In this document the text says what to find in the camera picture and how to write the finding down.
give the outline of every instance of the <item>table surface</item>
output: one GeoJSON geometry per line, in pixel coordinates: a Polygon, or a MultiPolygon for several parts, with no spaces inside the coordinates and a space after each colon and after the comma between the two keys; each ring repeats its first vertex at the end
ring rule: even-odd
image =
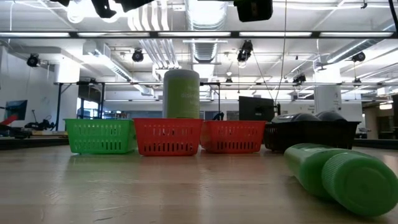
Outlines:
{"type": "MultiPolygon", "coordinates": [[[[398,174],[398,151],[359,149],[398,174]]],[[[194,157],[0,151],[0,223],[398,223],[361,218],[302,188],[281,153],[194,157]]]]}

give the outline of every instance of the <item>black monitor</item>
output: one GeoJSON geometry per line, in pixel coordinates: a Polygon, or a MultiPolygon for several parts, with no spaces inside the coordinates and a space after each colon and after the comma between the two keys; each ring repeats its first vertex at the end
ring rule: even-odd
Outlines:
{"type": "Polygon", "coordinates": [[[240,121],[271,121],[274,116],[274,100],[246,96],[239,97],[240,121]]]}

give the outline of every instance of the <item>basket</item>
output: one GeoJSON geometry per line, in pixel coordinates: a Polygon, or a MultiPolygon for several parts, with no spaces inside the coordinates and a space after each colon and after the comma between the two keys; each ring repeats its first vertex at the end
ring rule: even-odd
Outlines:
{"type": "Polygon", "coordinates": [[[264,132],[264,144],[272,151],[285,151],[300,143],[315,143],[351,149],[359,122],[296,121],[270,123],[264,132]]]}
{"type": "Polygon", "coordinates": [[[116,119],[66,119],[73,153],[122,154],[137,147],[134,123],[116,119]]]}
{"type": "Polygon", "coordinates": [[[198,152],[201,119],[134,118],[139,154],[192,156],[198,152]]]}
{"type": "Polygon", "coordinates": [[[258,152],[265,125],[265,121],[205,121],[201,146],[210,153],[258,152]]]}

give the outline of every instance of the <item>green bottle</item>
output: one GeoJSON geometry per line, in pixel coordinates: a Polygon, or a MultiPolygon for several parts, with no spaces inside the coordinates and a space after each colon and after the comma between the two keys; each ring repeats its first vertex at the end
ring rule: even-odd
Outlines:
{"type": "Polygon", "coordinates": [[[333,200],[323,187],[322,168],[328,159],[344,152],[350,152],[350,150],[301,143],[286,149],[284,157],[289,169],[305,190],[322,199],[333,200]]]}
{"type": "Polygon", "coordinates": [[[294,176],[311,194],[334,199],[351,212],[378,216],[398,202],[398,180],[367,154],[316,144],[298,144],[284,154],[294,176]]]}

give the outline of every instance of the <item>fluorescent light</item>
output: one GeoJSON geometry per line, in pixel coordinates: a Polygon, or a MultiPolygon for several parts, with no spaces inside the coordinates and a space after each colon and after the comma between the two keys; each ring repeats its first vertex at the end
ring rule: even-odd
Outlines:
{"type": "Polygon", "coordinates": [[[131,85],[130,83],[126,82],[126,83],[120,83],[120,82],[109,82],[109,83],[105,83],[105,85],[131,85]]]}
{"type": "Polygon", "coordinates": [[[0,32],[0,37],[69,37],[68,32],[0,32]]]}
{"type": "Polygon", "coordinates": [[[183,40],[184,44],[227,44],[228,40],[183,40]]]}
{"type": "Polygon", "coordinates": [[[78,32],[80,37],[149,37],[148,32],[78,32]]]}
{"type": "Polygon", "coordinates": [[[309,37],[311,32],[240,32],[240,37],[309,37]]]}
{"type": "Polygon", "coordinates": [[[391,104],[380,105],[379,109],[380,110],[389,110],[389,109],[392,109],[392,105],[391,104]]]}
{"type": "Polygon", "coordinates": [[[163,85],[163,83],[161,83],[161,82],[138,82],[137,84],[139,84],[139,85],[158,85],[158,86],[163,85]]]}
{"type": "Polygon", "coordinates": [[[159,32],[159,37],[229,37],[231,32],[159,32]]]}
{"type": "Polygon", "coordinates": [[[129,100],[105,100],[107,102],[127,102],[129,100]]]}
{"type": "Polygon", "coordinates": [[[393,32],[322,32],[320,37],[390,37],[393,32]]]}

